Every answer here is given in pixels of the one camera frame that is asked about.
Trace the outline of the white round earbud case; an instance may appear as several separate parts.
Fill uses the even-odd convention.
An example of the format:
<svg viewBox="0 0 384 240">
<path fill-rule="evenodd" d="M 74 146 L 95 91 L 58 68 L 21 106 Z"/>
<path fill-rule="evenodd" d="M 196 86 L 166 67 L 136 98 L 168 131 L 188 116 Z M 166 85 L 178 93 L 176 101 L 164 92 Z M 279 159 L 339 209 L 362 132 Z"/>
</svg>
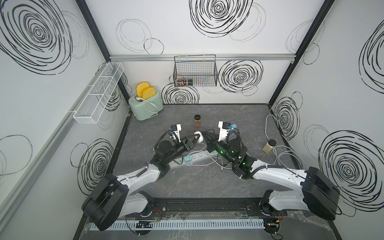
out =
<svg viewBox="0 0 384 240">
<path fill-rule="evenodd" d="M 194 135 L 198 135 L 196 137 L 198 143 L 202 143 L 204 141 L 204 137 L 200 131 L 194 132 Z"/>
</svg>

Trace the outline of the white power strip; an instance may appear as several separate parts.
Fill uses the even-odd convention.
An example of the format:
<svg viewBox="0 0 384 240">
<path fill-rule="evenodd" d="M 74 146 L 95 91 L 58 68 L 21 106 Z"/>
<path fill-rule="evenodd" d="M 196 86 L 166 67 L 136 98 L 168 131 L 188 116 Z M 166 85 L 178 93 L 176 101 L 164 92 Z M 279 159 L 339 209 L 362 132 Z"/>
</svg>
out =
<svg viewBox="0 0 384 240">
<path fill-rule="evenodd" d="M 171 169 L 184 166 L 205 167 L 217 163 L 217 159 L 218 153 L 216 151 L 213 151 L 212 153 L 209 153 L 208 151 L 194 151 L 188 156 L 172 161 L 169 165 Z"/>
</svg>

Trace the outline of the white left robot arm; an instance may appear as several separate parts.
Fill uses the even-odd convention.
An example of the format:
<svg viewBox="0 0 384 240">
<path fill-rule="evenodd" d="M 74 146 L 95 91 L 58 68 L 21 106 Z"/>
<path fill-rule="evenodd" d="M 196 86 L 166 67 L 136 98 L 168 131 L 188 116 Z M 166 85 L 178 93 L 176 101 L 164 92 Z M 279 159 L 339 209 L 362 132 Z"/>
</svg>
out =
<svg viewBox="0 0 384 240">
<path fill-rule="evenodd" d="M 81 209 L 100 231 L 130 214 L 149 215 L 153 199 L 139 189 L 161 179 L 170 170 L 172 161 L 203 141 L 200 132 L 182 139 L 170 131 L 166 134 L 173 139 L 161 137 L 154 146 L 153 158 L 143 168 L 120 176 L 105 175 L 86 198 Z"/>
</svg>

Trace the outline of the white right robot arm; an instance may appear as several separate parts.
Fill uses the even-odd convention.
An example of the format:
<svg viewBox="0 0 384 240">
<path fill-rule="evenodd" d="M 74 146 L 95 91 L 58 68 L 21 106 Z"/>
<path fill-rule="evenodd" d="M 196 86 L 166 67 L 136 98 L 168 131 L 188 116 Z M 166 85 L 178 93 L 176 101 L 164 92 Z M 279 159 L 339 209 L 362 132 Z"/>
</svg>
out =
<svg viewBox="0 0 384 240">
<path fill-rule="evenodd" d="M 265 215 L 281 211 L 303 210 L 328 221 L 336 218 L 340 191 L 318 168 L 291 169 L 272 165 L 248 155 L 240 134 L 229 131 L 225 138 L 211 132 L 202 132 L 208 152 L 216 151 L 231 165 L 233 173 L 242 180 L 268 181 L 287 191 L 267 190 L 260 201 Z"/>
</svg>

